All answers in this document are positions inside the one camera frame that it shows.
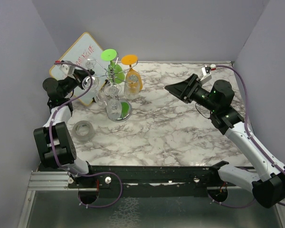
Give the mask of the green plastic wine glass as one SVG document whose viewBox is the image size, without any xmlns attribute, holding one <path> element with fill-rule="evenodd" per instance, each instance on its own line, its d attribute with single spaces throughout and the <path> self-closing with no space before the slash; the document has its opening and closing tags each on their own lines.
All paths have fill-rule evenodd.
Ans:
<svg viewBox="0 0 285 228">
<path fill-rule="evenodd" d="M 108 61 L 108 78 L 111 82 L 120 84 L 124 81 L 125 75 L 123 69 L 119 64 L 117 64 L 118 53 L 115 49 L 106 49 L 101 53 L 101 59 L 103 61 Z"/>
</svg>

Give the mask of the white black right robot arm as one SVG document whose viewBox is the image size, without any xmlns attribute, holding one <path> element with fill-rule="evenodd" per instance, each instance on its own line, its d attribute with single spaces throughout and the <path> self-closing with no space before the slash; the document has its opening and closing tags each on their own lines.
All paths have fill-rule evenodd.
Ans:
<svg viewBox="0 0 285 228">
<path fill-rule="evenodd" d="M 232 107 L 235 95 L 230 82 L 217 80 L 211 91 L 205 90 L 196 74 L 182 82 L 165 86 L 170 94 L 188 104 L 195 102 L 210 111 L 211 123 L 230 139 L 252 164 L 256 173 L 236 168 L 222 161 L 209 173 L 212 185 L 232 183 L 249 192 L 264 208 L 285 199 L 285 165 L 274 157 L 245 126 L 244 118 Z"/>
</svg>

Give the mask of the clear wine glass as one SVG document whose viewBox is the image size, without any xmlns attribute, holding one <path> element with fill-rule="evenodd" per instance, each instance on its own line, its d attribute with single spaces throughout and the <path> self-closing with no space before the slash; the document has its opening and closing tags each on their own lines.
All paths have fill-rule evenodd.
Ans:
<svg viewBox="0 0 285 228">
<path fill-rule="evenodd" d="M 96 64 L 97 64 L 97 60 L 96 60 L 96 59 L 87 58 L 87 59 L 85 60 L 84 67 L 85 67 L 88 71 L 94 71 Z"/>
<path fill-rule="evenodd" d="M 120 88 L 119 84 L 113 82 L 108 83 L 104 87 L 104 94 L 108 97 L 106 111 L 108 117 L 112 120 L 120 118 L 122 113 L 122 104 L 118 98 Z"/>
<path fill-rule="evenodd" d="M 83 82 L 82 87 L 84 90 L 87 90 L 90 88 L 90 91 L 96 90 L 99 86 L 99 79 L 94 76 L 87 76 Z"/>
<path fill-rule="evenodd" d="M 140 91 L 140 82 L 137 75 L 129 75 L 126 77 L 124 84 L 124 96 L 130 100 L 136 99 Z"/>
</svg>

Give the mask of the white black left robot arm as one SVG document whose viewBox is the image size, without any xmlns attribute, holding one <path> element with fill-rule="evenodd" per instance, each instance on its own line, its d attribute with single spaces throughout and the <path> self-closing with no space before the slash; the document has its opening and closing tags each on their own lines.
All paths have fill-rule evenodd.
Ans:
<svg viewBox="0 0 285 228">
<path fill-rule="evenodd" d="M 76 155 L 76 149 L 67 128 L 67 122 L 73 114 L 73 105 L 67 95 L 75 88 L 83 88 L 82 82 L 93 70 L 78 70 L 74 77 L 62 80 L 47 78 L 42 86 L 48 95 L 47 105 L 50 118 L 44 126 L 34 130 L 33 135 L 37 146 L 41 164 L 45 168 L 64 169 L 79 176 L 79 182 L 84 187 L 91 187 L 95 183 L 95 175 L 89 172 L 89 165 Z"/>
</svg>

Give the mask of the orange plastic wine glass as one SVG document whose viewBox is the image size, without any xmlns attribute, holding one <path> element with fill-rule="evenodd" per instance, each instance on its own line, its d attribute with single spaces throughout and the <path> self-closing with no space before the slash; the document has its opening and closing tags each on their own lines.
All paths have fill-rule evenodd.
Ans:
<svg viewBox="0 0 285 228">
<path fill-rule="evenodd" d="M 126 74 L 126 78 L 129 78 L 131 75 L 137 76 L 138 81 L 139 81 L 139 87 L 140 87 L 139 91 L 141 91 L 143 88 L 141 76 L 137 71 L 133 69 L 133 66 L 138 63 L 138 57 L 136 55 L 126 55 L 122 57 L 121 63 L 123 65 L 128 65 L 130 68 L 128 70 L 128 73 Z"/>
</svg>

